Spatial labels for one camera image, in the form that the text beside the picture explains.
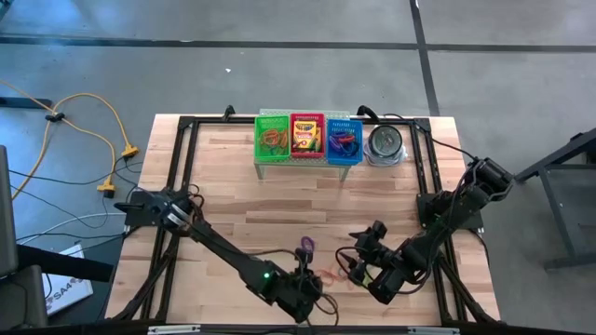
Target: blue basket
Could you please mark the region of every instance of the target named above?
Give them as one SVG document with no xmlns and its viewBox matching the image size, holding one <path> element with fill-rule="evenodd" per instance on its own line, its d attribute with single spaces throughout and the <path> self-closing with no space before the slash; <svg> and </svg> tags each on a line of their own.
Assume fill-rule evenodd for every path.
<svg viewBox="0 0 596 335">
<path fill-rule="evenodd" d="M 334 150 L 330 143 L 330 138 L 336 132 L 349 132 L 356 137 L 356 143 L 359 148 L 356 154 L 352 156 L 345 156 L 345 154 Z M 327 120 L 327 161 L 332 165 L 352 166 L 362 161 L 362 147 L 364 141 L 362 140 L 362 122 L 351 120 Z"/>
</svg>

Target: metal stand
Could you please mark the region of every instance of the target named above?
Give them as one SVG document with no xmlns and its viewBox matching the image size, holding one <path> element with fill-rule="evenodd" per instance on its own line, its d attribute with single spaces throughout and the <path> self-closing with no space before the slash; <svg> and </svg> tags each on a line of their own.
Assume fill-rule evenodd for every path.
<svg viewBox="0 0 596 335">
<path fill-rule="evenodd" d="M 590 160 L 596 152 L 596 128 L 574 136 L 561 149 L 520 172 L 515 180 L 525 182 L 540 177 L 549 199 L 552 214 L 569 253 L 568 257 L 547 261 L 546 270 L 596 263 L 596 252 L 590 249 L 582 225 L 590 225 L 596 216 L 596 165 L 569 165 L 564 162 L 586 154 Z"/>
</svg>

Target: table leg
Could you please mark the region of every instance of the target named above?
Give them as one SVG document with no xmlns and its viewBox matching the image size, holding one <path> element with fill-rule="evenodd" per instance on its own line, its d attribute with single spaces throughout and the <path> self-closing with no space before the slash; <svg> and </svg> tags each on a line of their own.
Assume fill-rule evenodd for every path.
<svg viewBox="0 0 596 335">
<path fill-rule="evenodd" d="M 347 172 L 349 172 L 350 167 L 340 167 L 339 168 L 339 181 L 344 182 L 345 177 L 347 177 Z"/>
<path fill-rule="evenodd" d="M 259 177 L 259 180 L 262 181 L 264 178 L 264 167 L 259 164 L 255 164 L 254 168 L 257 170 L 257 177 Z"/>
</svg>

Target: green basket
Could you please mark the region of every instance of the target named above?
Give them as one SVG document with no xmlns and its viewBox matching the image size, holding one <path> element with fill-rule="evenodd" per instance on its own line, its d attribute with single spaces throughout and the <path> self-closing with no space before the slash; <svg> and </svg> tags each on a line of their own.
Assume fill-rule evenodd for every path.
<svg viewBox="0 0 596 335">
<path fill-rule="evenodd" d="M 267 144 L 261 144 L 261 134 L 269 129 L 278 132 L 286 131 L 286 146 L 284 148 L 271 149 Z M 290 158 L 290 117 L 279 116 L 257 116 L 254 119 L 254 157 L 258 161 L 272 162 L 283 161 Z"/>
</svg>

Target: plastic basket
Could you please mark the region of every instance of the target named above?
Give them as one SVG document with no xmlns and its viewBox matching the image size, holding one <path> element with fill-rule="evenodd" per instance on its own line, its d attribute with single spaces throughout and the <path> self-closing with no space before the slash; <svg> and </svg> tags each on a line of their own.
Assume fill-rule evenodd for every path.
<svg viewBox="0 0 596 335">
<path fill-rule="evenodd" d="M 354 134 L 355 142 L 358 144 L 358 151 L 353 156 L 345 156 L 330 146 L 330 138 L 333 133 L 348 132 Z M 352 166 L 362 161 L 362 122 L 351 120 L 327 120 L 327 161 L 332 165 Z"/>
<path fill-rule="evenodd" d="M 294 139 L 294 123 L 296 121 L 315 121 L 317 122 L 317 128 L 320 128 L 320 137 L 321 137 L 321 144 L 320 144 L 320 152 L 317 153 L 300 153 L 297 152 L 297 149 L 294 149 L 293 145 L 290 148 L 290 155 L 292 157 L 301 157 L 301 158 L 321 158 L 325 155 L 325 115 L 324 114 L 308 114 L 308 113 L 300 113 L 300 114 L 292 114 L 290 117 L 290 130 L 291 130 L 291 141 L 293 142 Z"/>
<path fill-rule="evenodd" d="M 267 130 L 285 131 L 287 140 L 284 148 L 270 149 L 261 141 Z M 287 115 L 257 116 L 254 118 L 254 157 L 257 160 L 271 162 L 283 161 L 290 157 L 290 117 Z"/>
</svg>

